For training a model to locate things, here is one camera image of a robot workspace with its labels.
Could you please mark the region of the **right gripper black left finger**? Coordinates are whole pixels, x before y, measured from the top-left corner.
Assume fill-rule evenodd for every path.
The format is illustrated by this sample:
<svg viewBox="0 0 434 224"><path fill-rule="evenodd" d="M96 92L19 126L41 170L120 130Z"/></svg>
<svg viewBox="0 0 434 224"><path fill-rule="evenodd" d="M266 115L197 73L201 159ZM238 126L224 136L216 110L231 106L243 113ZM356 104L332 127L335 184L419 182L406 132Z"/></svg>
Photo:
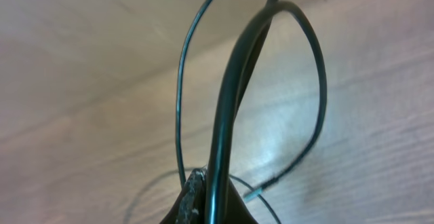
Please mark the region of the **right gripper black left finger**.
<svg viewBox="0 0 434 224"><path fill-rule="evenodd" d="M205 172L194 168L174 205L160 224L202 224L206 196Z"/></svg>

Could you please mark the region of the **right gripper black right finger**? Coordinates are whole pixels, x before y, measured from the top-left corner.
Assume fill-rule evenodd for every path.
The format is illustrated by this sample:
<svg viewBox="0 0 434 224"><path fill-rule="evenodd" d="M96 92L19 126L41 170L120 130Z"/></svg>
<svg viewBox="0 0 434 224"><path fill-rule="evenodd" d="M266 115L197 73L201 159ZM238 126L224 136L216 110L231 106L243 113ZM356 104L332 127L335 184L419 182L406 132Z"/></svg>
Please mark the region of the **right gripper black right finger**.
<svg viewBox="0 0 434 224"><path fill-rule="evenodd" d="M225 223L258 224L256 219L250 214L232 181L229 181L228 184Z"/></svg>

